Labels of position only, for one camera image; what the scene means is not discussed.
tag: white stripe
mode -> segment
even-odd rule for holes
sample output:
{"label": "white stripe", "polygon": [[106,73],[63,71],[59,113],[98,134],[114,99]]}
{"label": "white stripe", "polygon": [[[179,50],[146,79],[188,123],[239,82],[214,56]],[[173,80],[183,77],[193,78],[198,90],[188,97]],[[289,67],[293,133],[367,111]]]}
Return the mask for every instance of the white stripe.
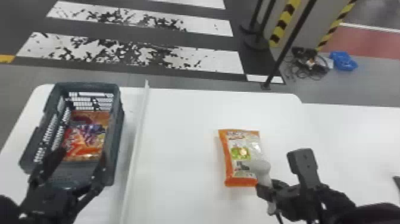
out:
{"label": "white stripe", "polygon": [[33,32],[19,57],[244,74],[238,52]]}
{"label": "white stripe", "polygon": [[367,25],[354,24],[354,23],[341,23],[340,26],[359,28],[359,29],[365,29],[365,30],[375,30],[375,31],[381,31],[381,32],[388,32],[388,33],[400,33],[400,30],[398,30],[398,29],[384,28],[384,27],[378,27],[378,26],[367,26]]}
{"label": "white stripe", "polygon": [[150,0],[155,2],[168,2],[181,5],[194,5],[207,8],[225,9],[223,0]]}
{"label": "white stripe", "polygon": [[[260,76],[257,74],[247,74],[246,77],[247,77],[247,81],[249,81],[249,82],[265,82],[268,78],[268,76]],[[281,76],[274,76],[272,78],[271,83],[284,84],[284,81]]]}
{"label": "white stripe", "polygon": [[177,30],[207,35],[233,36],[228,20],[132,10],[58,1],[47,17],[121,26]]}

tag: orange snack bag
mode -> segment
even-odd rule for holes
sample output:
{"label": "orange snack bag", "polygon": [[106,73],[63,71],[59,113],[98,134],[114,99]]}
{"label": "orange snack bag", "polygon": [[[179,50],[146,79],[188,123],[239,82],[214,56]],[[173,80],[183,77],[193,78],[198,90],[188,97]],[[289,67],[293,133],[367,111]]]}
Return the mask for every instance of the orange snack bag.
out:
{"label": "orange snack bag", "polygon": [[257,177],[243,161],[265,160],[260,147],[260,135],[254,130],[218,130],[222,142],[226,179],[225,186],[255,186]]}

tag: yellow floor line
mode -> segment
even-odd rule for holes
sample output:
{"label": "yellow floor line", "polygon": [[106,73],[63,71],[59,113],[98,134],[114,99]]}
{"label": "yellow floor line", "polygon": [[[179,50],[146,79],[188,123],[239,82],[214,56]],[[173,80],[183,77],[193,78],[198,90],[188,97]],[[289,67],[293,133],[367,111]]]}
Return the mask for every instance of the yellow floor line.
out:
{"label": "yellow floor line", "polygon": [[15,58],[15,55],[0,54],[0,63],[12,63],[14,58]]}

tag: tangled wires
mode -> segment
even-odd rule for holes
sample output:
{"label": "tangled wires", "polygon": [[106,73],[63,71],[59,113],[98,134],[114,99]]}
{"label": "tangled wires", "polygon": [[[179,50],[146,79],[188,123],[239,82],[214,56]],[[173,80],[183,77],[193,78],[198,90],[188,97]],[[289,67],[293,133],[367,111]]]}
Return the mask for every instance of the tangled wires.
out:
{"label": "tangled wires", "polygon": [[287,67],[284,70],[284,75],[286,76],[287,79],[293,79],[294,82],[296,82],[295,77],[298,79],[305,79],[305,78],[310,78],[312,80],[321,80],[329,71],[329,66],[328,62],[325,60],[325,58],[316,55],[315,58],[318,58],[320,60],[312,60],[312,59],[305,59],[299,58],[299,57],[294,57],[294,56],[287,56],[286,57],[286,65]]}

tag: colorful package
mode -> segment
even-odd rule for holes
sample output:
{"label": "colorful package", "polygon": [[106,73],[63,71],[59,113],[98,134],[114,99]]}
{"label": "colorful package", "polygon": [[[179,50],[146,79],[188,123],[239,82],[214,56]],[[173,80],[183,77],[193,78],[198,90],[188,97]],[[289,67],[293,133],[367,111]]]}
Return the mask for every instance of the colorful package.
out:
{"label": "colorful package", "polygon": [[65,161],[97,160],[101,156],[110,114],[108,111],[73,111],[62,146]]}
{"label": "colorful package", "polygon": [[226,186],[255,186],[257,177],[243,162],[265,160],[260,147],[258,131],[223,129],[218,130],[222,142]]}

